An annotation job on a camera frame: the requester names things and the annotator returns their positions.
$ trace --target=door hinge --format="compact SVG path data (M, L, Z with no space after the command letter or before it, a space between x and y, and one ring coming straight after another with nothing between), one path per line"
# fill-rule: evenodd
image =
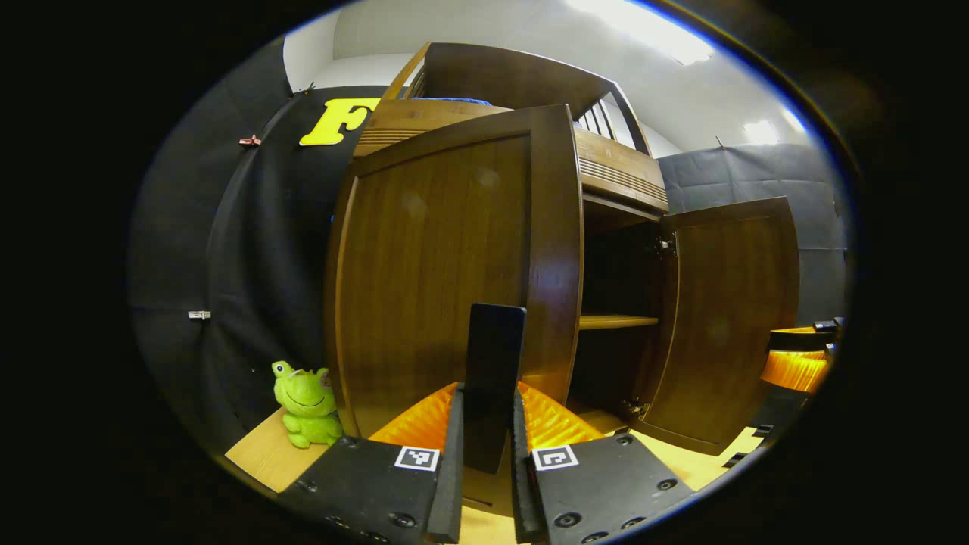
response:
M669 240L660 240L660 257L669 255L676 257L676 231L671 233Z
M660 259L663 259L664 256L676 257L676 231L672 233L669 240L657 239L645 250L646 253L659 255Z
M635 414L637 420L639 420L640 422L642 422L643 419L646 416L646 412L649 410L650 403L644 403L644 402L640 401L640 398L639 397L635 397L635 398L633 398L632 401L625 401L624 400L622 402L622 406L630 414Z

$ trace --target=cabinet door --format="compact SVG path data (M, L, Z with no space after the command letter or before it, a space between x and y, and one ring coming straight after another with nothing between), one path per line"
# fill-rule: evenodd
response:
M630 426L719 455L764 402L770 330L795 325L797 235L786 197L665 216L659 342Z
M463 380L473 303L527 309L522 380L563 401L581 229L564 105L462 121L355 160L333 219L324 300L323 365L347 433L370 436Z

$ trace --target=ceiling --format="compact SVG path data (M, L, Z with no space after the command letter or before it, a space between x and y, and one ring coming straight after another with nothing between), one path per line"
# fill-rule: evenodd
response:
M616 80L640 121L684 151L748 144L768 120L781 142L808 144L779 96L722 50L683 66L565 0L362 0L336 21L333 58L413 53L426 42L511 48Z

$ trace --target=yellow letter f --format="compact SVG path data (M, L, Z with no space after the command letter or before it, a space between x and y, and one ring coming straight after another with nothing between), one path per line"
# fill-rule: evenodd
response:
M340 125L346 123L347 130L353 131L363 124L366 110L377 108L379 98L334 98L327 100L327 109L316 122L316 126L306 136L299 139L299 145L330 145L343 141Z

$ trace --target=green frog plush toy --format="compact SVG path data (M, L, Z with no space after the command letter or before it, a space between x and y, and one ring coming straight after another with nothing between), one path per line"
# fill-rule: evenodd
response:
M310 443L333 444L343 434L343 427L336 419L329 369L312 373L276 362L272 373L276 375L272 392L286 408L283 425L290 431L290 442L299 448L308 448Z

